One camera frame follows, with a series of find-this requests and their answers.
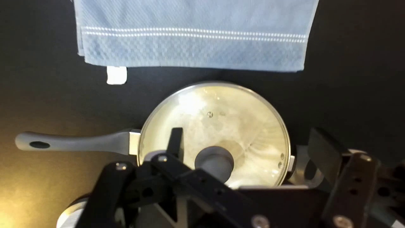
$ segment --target pan lid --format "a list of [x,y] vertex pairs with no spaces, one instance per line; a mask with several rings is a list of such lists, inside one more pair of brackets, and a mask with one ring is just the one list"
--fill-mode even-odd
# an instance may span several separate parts
[[249,89],[210,83],[168,97],[143,126],[139,164],[167,148],[172,129],[183,129],[183,164],[191,169],[207,148],[231,155],[229,188],[274,187],[286,177],[291,155],[286,127],[276,110]]

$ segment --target dish towel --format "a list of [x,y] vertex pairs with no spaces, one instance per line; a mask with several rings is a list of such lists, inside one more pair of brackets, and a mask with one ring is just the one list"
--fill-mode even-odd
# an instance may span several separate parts
[[73,0],[99,66],[304,70],[317,0]]

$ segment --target black surface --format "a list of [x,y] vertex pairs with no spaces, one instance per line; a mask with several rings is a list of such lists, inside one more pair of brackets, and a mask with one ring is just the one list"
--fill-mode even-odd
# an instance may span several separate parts
[[121,88],[76,55],[68,0],[2,0],[0,8],[0,227],[54,227],[93,187],[110,154],[20,153],[24,131],[95,136],[140,129],[167,96],[200,82],[244,85],[271,102],[305,144],[323,127],[383,163],[405,155],[405,2],[323,0],[298,74],[131,69]]

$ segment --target white stripe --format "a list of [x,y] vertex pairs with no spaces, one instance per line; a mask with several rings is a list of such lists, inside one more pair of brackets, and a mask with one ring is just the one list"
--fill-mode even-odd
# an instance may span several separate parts
[[258,41],[258,42],[288,42],[288,44],[305,44],[306,40],[286,40],[286,39],[262,39],[262,37],[229,37],[229,36],[205,36],[191,34],[101,34],[101,32],[83,32],[88,36],[101,37],[192,37],[202,40],[231,40],[231,41]]
[[209,31],[193,28],[102,28],[102,27],[82,27],[87,31],[117,32],[117,34],[136,34],[136,32],[190,32],[207,35],[230,35],[230,36],[255,36],[255,37],[285,37],[285,39],[307,39],[305,35],[290,34],[254,34],[254,32],[235,32],[235,31]]

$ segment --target screw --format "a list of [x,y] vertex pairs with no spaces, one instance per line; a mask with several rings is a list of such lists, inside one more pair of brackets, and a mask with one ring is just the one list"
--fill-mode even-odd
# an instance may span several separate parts
[[252,218],[253,228],[269,228],[268,220],[261,215]]
[[360,155],[359,159],[364,160],[366,163],[371,163],[371,158],[368,155]]
[[333,217],[333,224],[336,226],[336,228],[353,228],[353,222],[343,216],[335,216]]
[[167,163],[167,158],[166,158],[166,156],[159,156],[159,158],[157,159],[157,161],[159,161],[159,163]]
[[124,163],[116,163],[116,164],[115,164],[115,169],[116,169],[117,172],[126,170],[126,164],[124,164]]

